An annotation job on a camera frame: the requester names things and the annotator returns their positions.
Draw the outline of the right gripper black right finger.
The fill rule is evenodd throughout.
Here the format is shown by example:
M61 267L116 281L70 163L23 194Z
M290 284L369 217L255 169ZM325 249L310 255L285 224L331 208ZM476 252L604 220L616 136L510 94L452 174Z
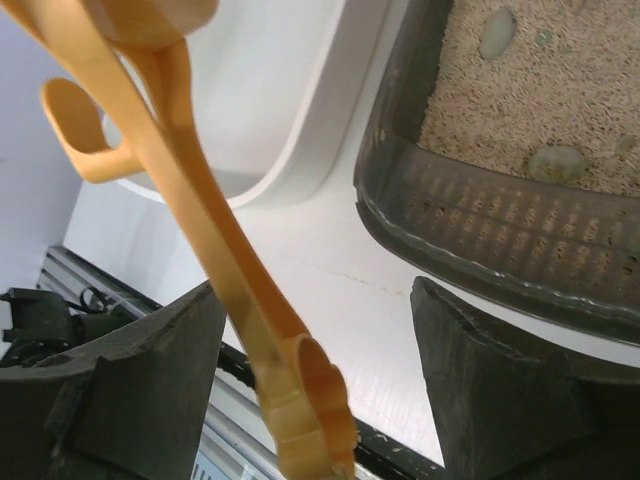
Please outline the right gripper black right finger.
M410 296L450 479L635 479L639 371L551 343L425 277Z

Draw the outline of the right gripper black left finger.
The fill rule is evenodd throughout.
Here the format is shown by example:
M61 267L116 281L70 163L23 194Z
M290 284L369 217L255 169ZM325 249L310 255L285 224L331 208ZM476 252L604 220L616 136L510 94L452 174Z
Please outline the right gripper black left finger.
M201 284L32 366L1 372L5 479L187 479L225 311Z

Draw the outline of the orange plastic litter scoop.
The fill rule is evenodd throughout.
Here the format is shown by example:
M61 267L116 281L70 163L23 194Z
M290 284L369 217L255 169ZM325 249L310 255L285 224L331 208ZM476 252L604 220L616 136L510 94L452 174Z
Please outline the orange plastic litter scoop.
M356 424L340 370L288 303L233 215L197 137L187 36L213 1L5 1L66 70L40 91L79 175L148 174L226 309L288 479L351 479Z

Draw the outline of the grey-green litter clump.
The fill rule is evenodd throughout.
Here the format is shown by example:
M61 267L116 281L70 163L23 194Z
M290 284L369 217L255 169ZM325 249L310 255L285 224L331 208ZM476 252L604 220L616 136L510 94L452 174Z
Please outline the grey-green litter clump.
M531 177L537 181L566 184L583 176L587 169L587 161L575 147L544 146L529 159L527 169Z
M510 46L516 32L517 22L508 8L493 12L485 21L479 37L479 54L484 60L501 56Z

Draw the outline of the dark grey litter box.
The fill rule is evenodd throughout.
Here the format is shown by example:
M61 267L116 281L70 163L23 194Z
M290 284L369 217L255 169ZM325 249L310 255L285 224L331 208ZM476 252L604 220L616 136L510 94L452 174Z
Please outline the dark grey litter box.
M412 1L354 172L368 232L487 300L609 340L639 341L639 202L491 172L418 145L448 1Z

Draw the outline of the white plastic waste tub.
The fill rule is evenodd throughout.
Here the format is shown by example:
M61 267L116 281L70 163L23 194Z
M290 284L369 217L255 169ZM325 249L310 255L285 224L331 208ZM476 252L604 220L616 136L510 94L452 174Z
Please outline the white plastic waste tub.
M234 209L295 204L332 170L386 1L223 1L188 37L197 133Z

